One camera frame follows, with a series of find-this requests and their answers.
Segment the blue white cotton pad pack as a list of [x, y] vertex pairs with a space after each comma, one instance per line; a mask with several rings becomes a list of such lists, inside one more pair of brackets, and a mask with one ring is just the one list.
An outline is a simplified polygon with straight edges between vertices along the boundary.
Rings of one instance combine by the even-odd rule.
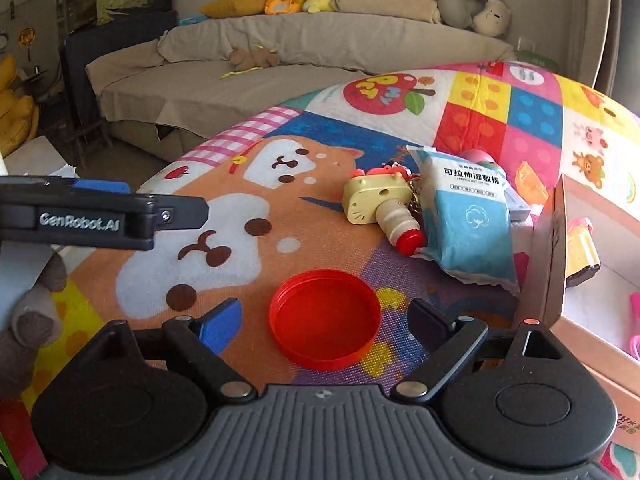
[[418, 258], [464, 284], [499, 286], [514, 296], [520, 284], [503, 178], [479, 164], [422, 146], [408, 153], [418, 184], [426, 245]]

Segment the small bottle with red cap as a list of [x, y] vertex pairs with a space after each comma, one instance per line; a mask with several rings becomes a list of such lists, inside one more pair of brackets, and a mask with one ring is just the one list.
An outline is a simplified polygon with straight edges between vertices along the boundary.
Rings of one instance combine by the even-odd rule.
[[393, 248], [404, 257], [412, 257], [427, 244], [420, 223], [400, 200], [383, 202], [376, 208], [375, 220]]

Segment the red plastic lid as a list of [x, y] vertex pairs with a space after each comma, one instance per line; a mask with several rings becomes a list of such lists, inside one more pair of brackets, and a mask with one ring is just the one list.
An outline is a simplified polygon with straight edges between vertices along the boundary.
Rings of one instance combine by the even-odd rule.
[[334, 372], [368, 353], [381, 327], [382, 308], [361, 278], [321, 269], [286, 280], [271, 298], [268, 320], [274, 342], [289, 361]]

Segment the yellow cup with pink lid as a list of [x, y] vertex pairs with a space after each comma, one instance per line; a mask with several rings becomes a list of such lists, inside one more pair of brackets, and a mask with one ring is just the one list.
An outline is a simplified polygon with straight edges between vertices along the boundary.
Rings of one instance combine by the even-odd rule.
[[601, 261], [594, 244], [593, 225], [589, 218], [570, 220], [567, 225], [565, 284], [575, 287], [593, 278]]

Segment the yellow toy camera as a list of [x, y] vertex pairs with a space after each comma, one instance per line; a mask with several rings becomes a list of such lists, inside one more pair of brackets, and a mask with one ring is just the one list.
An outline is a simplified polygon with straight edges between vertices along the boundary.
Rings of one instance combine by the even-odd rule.
[[354, 170], [344, 185], [342, 205], [346, 219], [355, 226], [375, 223], [375, 211], [386, 200], [408, 205], [413, 196], [411, 171], [401, 165]]

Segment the orange plastic toy shell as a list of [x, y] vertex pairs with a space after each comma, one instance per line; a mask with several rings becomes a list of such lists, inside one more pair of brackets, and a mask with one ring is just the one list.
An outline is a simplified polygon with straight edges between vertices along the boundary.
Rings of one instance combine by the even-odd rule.
[[547, 188], [528, 162], [520, 163], [515, 171], [514, 183], [516, 192], [529, 206], [544, 206], [548, 200]]

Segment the pink plastic toy utensil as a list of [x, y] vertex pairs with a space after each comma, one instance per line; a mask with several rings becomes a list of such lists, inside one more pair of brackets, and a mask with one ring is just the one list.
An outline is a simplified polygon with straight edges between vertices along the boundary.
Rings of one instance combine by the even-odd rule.
[[640, 360], [640, 292], [634, 292], [629, 297], [630, 304], [630, 337], [628, 341], [629, 354]]

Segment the white power adapter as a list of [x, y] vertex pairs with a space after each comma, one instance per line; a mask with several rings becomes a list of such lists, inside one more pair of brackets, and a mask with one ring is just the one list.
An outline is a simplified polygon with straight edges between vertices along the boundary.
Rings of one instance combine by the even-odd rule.
[[506, 206], [509, 209], [509, 216], [511, 222], [524, 222], [529, 216], [532, 208], [525, 200], [521, 198], [512, 188], [511, 185], [507, 185], [504, 190], [504, 198], [506, 199]]

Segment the pink green toy mushroom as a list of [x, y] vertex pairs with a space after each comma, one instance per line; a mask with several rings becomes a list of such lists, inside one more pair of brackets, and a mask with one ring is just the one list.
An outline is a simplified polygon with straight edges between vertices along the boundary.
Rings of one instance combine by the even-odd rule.
[[495, 171], [497, 174], [500, 174], [503, 179], [506, 178], [506, 172], [502, 169], [502, 167], [495, 161], [488, 153], [478, 150], [477, 148], [470, 148], [469, 150], [465, 150], [460, 154], [460, 157], [472, 162], [473, 164], [477, 164], [478, 166], [485, 167], [492, 171]]

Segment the beige covered sofa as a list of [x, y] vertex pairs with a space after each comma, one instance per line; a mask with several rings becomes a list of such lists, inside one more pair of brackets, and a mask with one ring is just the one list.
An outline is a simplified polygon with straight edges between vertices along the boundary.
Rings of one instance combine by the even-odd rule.
[[506, 42], [408, 18], [340, 12], [180, 25], [86, 67], [117, 139], [172, 162], [255, 114], [362, 76], [516, 58]]

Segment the pink cardboard box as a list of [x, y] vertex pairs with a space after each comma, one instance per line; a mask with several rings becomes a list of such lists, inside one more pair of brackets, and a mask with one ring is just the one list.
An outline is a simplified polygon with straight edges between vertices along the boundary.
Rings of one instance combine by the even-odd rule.
[[[567, 222], [594, 225], [601, 261], [590, 280], [565, 284]], [[629, 354], [629, 297], [639, 290], [639, 221], [598, 193], [562, 176], [533, 232], [514, 322], [536, 318], [597, 378], [617, 406], [613, 441], [639, 451], [639, 361]]]

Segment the colourful cartoon play mat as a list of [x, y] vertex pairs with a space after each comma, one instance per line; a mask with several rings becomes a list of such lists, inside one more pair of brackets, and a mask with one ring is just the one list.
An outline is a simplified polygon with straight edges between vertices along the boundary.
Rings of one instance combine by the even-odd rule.
[[602, 382], [528, 316], [493, 330], [488, 297], [426, 298], [437, 237], [410, 177], [456, 199], [446, 220], [495, 297], [516, 277], [498, 172], [397, 133], [287, 106], [202, 145], [153, 194], [42, 178], [10, 193], [20, 237], [88, 247], [66, 304], [102, 328], [32, 404], [47, 479], [603, 479], [616, 427]]

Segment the small brown plush toy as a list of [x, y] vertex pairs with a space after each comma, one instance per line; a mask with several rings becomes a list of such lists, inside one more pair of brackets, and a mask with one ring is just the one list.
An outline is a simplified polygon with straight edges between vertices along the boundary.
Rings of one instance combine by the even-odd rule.
[[278, 66], [280, 58], [276, 52], [263, 47], [256, 47], [253, 50], [233, 47], [229, 54], [229, 62], [232, 70], [246, 72], [247, 70], [254, 70], [254, 68]]

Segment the yellow banana plush pillow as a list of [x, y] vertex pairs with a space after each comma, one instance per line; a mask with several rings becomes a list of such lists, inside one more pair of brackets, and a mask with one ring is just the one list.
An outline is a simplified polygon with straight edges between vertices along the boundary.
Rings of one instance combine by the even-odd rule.
[[263, 14], [266, 0], [216, 0], [200, 9], [206, 18], [242, 18]]

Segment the grey neck pillow with bear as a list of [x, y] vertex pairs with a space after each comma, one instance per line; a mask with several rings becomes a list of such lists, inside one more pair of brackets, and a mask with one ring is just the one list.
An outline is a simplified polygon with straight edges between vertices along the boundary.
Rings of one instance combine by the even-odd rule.
[[506, 0], [437, 0], [442, 22], [490, 37], [503, 37], [511, 26]]

